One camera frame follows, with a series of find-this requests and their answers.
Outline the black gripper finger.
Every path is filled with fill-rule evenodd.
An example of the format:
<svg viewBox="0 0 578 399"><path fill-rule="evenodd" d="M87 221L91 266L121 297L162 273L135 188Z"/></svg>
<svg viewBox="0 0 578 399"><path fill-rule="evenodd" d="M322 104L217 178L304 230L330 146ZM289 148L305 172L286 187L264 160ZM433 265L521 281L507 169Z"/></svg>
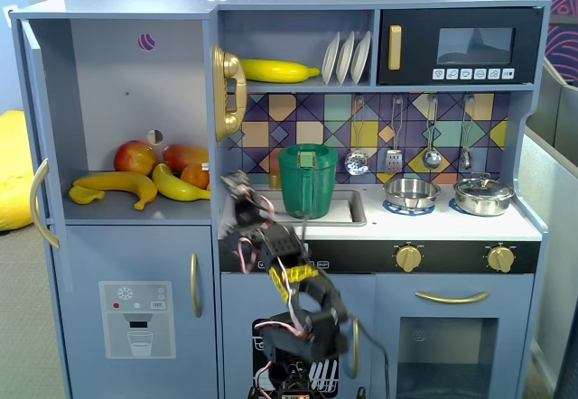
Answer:
<svg viewBox="0 0 578 399"><path fill-rule="evenodd" d="M243 171L233 172L220 178L229 190L246 190L249 187L249 178Z"/></svg>
<svg viewBox="0 0 578 399"><path fill-rule="evenodd" d="M243 201L253 202L254 201L255 190L250 185L247 185L244 183L234 184L229 188L229 190L230 190L230 194L231 194L232 198L236 202L243 202Z"/></svg>

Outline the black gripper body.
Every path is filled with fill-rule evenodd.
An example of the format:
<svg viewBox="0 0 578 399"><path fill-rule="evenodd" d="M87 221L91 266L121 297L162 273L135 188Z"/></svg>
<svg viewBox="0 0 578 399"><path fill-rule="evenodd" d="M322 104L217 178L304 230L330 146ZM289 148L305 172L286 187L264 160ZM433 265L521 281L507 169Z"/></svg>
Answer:
<svg viewBox="0 0 578 399"><path fill-rule="evenodd" d="M275 222L273 210L260 193L241 194L232 198L234 223L230 238L246 237L249 240L273 240Z"/></svg>

